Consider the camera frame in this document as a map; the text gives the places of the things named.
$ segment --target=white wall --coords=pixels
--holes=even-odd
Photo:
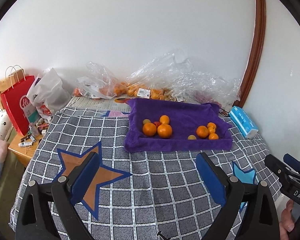
[[[255,0],[18,0],[0,22],[0,78],[55,67],[69,88],[87,61],[125,77],[173,48],[242,78],[254,14]]]
[[[300,27],[279,0],[266,0],[266,37],[244,109],[271,152],[300,160]]]

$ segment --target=small box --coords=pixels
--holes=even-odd
[[[258,132],[256,124],[248,117],[246,112],[237,106],[232,107],[229,117],[237,125],[245,138],[252,138]]]

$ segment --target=barcode label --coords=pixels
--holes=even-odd
[[[149,89],[144,89],[144,88],[139,88],[137,97],[141,98],[150,98],[150,90]]]
[[[183,102],[183,101],[185,101],[185,98],[183,96],[176,96],[176,100],[178,102]]]

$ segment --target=green bed sheet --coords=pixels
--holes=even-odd
[[[13,129],[8,143],[13,140],[16,134],[16,130]],[[0,177],[0,231],[7,240],[15,239],[14,232],[8,223],[10,222],[10,210],[14,204],[24,171],[24,166],[18,161],[14,153],[8,150]]]

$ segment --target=purple cloth-lined box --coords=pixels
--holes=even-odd
[[[232,138],[228,131],[230,124],[218,117],[216,104],[194,105],[154,99],[134,98],[127,102],[131,106],[129,131],[124,143],[127,152],[140,151],[194,151],[194,150],[230,150]],[[160,116],[170,118],[172,136],[162,139],[156,134],[148,137],[142,133],[143,120],[159,121]],[[201,139],[197,136],[198,126],[207,126],[209,122],[217,125],[218,140]],[[188,140],[189,135],[197,140]]]

